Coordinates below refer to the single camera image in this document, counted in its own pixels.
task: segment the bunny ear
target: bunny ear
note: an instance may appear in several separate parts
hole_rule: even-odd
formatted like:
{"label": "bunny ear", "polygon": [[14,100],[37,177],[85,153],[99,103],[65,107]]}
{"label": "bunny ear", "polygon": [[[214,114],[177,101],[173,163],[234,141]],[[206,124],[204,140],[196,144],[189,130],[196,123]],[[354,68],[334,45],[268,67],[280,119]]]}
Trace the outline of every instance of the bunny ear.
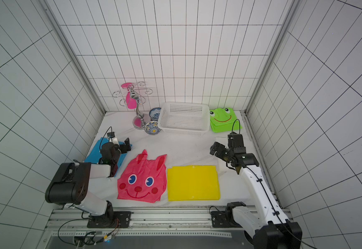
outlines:
{"label": "bunny ear", "polygon": [[159,171],[160,168],[164,165],[164,162],[166,161],[166,157],[167,157],[167,155],[162,155],[162,156],[158,156],[158,158],[156,158],[155,164],[158,163],[156,165],[157,171]]}
{"label": "bunny ear", "polygon": [[146,150],[144,150],[136,158],[131,160],[131,162],[127,165],[127,167],[123,173],[126,175],[131,174],[131,173],[134,173],[134,174],[140,173],[147,157],[148,157],[148,153],[146,152]]}

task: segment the blue and white bowl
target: blue and white bowl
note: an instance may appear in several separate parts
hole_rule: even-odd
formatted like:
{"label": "blue and white bowl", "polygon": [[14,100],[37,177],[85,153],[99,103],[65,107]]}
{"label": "blue and white bowl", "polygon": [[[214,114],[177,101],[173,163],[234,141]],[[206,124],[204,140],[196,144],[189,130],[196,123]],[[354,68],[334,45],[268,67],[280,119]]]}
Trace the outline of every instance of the blue and white bowl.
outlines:
{"label": "blue and white bowl", "polygon": [[160,107],[155,107],[152,110],[150,110],[149,117],[151,117],[152,121],[158,121],[159,120],[160,110],[161,110]]}
{"label": "blue and white bowl", "polygon": [[145,132],[148,133],[149,135],[158,134],[160,132],[160,129],[158,127],[158,122],[157,121],[148,122],[145,125]]}

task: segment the black cable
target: black cable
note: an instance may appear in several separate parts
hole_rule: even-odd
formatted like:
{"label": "black cable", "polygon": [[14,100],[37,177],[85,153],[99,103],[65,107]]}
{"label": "black cable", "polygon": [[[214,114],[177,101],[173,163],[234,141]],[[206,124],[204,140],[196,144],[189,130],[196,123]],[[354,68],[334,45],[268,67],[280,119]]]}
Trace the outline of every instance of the black cable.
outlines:
{"label": "black cable", "polygon": [[[253,170],[251,170],[251,169],[250,169],[249,167],[247,167],[246,165],[243,165],[243,164],[238,163],[238,162],[234,162],[234,163],[239,164],[239,165],[242,165],[242,167],[246,167],[248,170],[250,170],[250,171],[256,176],[258,182],[260,182],[260,184],[261,184],[261,187],[263,187],[264,193],[265,193],[265,195],[267,196],[268,201],[269,201],[269,203],[271,204],[272,209],[273,209],[274,212],[275,212],[275,208],[274,208],[274,206],[272,205],[271,199],[269,198],[269,196],[268,196],[268,194],[267,194],[267,191],[265,190],[262,181],[260,181],[260,178],[258,178],[258,176],[253,172]],[[279,218],[279,214],[273,213],[273,215],[276,215],[276,216],[278,217],[279,221],[281,222],[281,224],[283,225],[283,227],[286,229],[286,231],[288,231],[295,239],[297,239],[297,240],[300,241],[301,243],[303,243],[303,244],[305,244],[305,245],[307,245],[307,246],[309,246],[309,247],[311,247],[311,248],[318,249],[318,248],[316,248],[316,247],[313,247],[313,246],[305,243],[304,241],[302,241],[301,239],[297,238],[296,236],[294,236],[293,233],[292,233],[291,231],[289,231],[288,228],[285,226],[285,224],[282,222],[281,218]]]}
{"label": "black cable", "polygon": [[235,122],[236,122],[237,120],[239,121],[239,134],[240,134],[240,120],[239,120],[239,118],[237,118],[237,119],[234,121],[234,123],[232,124],[231,133],[234,131],[234,124],[235,124]]}
{"label": "black cable", "polygon": [[61,237],[59,236],[59,231],[61,230],[61,228],[62,228],[66,223],[73,222],[73,221],[75,221],[75,220],[70,220],[70,221],[68,221],[68,222],[63,223],[62,226],[60,226],[59,229],[58,229],[58,238],[59,238],[62,242],[66,243],[66,244],[69,244],[69,245],[76,245],[76,244],[69,243],[69,242],[66,242],[66,241],[64,241],[63,239],[61,239]]}
{"label": "black cable", "polygon": [[83,217],[83,214],[84,214],[84,211],[81,213],[81,218],[82,218],[83,220],[88,220],[88,219],[89,219],[89,217],[84,218],[84,217]]}
{"label": "black cable", "polygon": [[107,130],[106,130],[106,132],[105,132],[104,136],[101,138],[101,142],[99,143],[99,150],[101,150],[102,140],[104,140],[104,137],[105,137],[105,135],[108,133],[109,129],[110,129],[110,132],[113,132],[112,127],[111,127],[111,126],[110,126]]}
{"label": "black cable", "polygon": [[217,209],[218,212],[221,212],[221,213],[223,213],[223,214],[225,213],[225,212],[223,212],[223,211],[218,210],[218,208],[217,208],[216,206],[211,206],[211,207],[208,208],[208,213],[209,213],[209,214],[210,214],[210,209],[211,209],[211,208],[215,208],[215,209]]}

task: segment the white plastic basket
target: white plastic basket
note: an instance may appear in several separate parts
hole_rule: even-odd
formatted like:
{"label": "white plastic basket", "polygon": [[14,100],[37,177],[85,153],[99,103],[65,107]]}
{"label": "white plastic basket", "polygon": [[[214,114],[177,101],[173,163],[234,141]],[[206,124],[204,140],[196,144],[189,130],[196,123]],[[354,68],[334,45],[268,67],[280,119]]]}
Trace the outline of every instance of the white plastic basket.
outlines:
{"label": "white plastic basket", "polygon": [[166,133],[202,136],[210,128],[207,105],[165,102],[159,116],[159,128]]}

